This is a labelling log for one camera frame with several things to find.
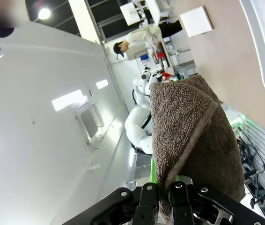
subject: ceiling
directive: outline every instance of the ceiling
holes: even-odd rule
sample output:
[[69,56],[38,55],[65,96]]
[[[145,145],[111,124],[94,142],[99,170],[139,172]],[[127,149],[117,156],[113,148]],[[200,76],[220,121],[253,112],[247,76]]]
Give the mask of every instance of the ceiling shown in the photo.
[[[25,2],[31,21],[81,36],[68,0],[26,0]],[[51,16],[47,20],[38,19],[38,13],[42,8],[51,11]]]

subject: black cable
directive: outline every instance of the black cable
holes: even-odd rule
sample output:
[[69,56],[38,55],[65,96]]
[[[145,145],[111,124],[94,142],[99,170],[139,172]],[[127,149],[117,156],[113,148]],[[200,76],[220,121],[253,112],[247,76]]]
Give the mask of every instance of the black cable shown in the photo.
[[142,129],[144,129],[144,128],[147,126],[147,124],[150,122],[150,120],[151,120],[151,113],[150,113],[150,115],[148,116],[148,118],[147,118],[147,120],[145,121],[145,123],[143,124]]
[[132,98],[133,98],[134,103],[137,105],[136,99],[134,98],[134,89],[132,90]]
[[257,150],[257,148],[253,145],[253,143],[252,143],[252,141],[250,140],[250,138],[248,137],[248,135],[246,135],[245,134],[245,132],[243,132],[242,131],[242,129],[240,128],[240,127],[238,127],[238,129],[246,136],[246,138],[248,139],[248,141],[250,142],[250,144],[246,144],[245,143],[245,141],[240,137],[240,139],[247,145],[247,146],[251,146],[253,149],[254,149],[254,151],[255,151],[255,154],[256,155],[258,155],[258,157],[261,159],[261,161],[263,162],[263,170],[261,171],[261,172],[259,172],[259,173],[263,173],[264,171],[265,171],[265,168],[264,168],[264,164],[265,164],[265,161],[264,161],[264,159],[262,158],[262,156],[258,153],[258,150]]
[[239,137],[237,140],[238,140],[240,154],[242,157],[241,158],[242,164],[247,163],[248,165],[251,165],[253,156],[251,154],[250,148],[248,148],[248,144],[241,137]]

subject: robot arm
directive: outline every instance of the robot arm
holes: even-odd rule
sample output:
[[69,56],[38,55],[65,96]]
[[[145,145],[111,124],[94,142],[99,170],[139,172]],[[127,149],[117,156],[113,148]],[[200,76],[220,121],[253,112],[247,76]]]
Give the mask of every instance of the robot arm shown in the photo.
[[140,92],[138,88],[134,88],[134,94],[136,96],[136,103],[139,106],[150,110],[151,106],[149,97]]
[[149,115],[149,109],[138,105],[129,113],[125,121],[127,138],[134,146],[142,148],[146,154],[152,154],[152,137],[146,135],[142,125]]

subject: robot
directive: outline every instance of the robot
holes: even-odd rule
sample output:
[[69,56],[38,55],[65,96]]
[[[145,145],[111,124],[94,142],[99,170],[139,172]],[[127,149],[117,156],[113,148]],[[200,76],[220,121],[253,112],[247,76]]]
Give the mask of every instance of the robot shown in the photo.
[[141,79],[133,81],[132,96],[136,106],[125,121],[125,129],[127,138],[135,150],[141,149],[145,154],[152,155],[152,136],[148,136],[143,128],[151,119],[150,85],[158,82],[162,75],[152,75],[149,70],[150,68],[146,67]]

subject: towel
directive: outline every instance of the towel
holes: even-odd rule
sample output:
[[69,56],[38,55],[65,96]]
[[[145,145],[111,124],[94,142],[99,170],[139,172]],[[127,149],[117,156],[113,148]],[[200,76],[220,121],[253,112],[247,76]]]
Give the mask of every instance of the towel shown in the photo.
[[245,196],[241,158],[220,102],[200,76],[150,87],[152,145],[162,189],[160,215],[169,223],[167,194],[177,175],[208,184],[236,201]]

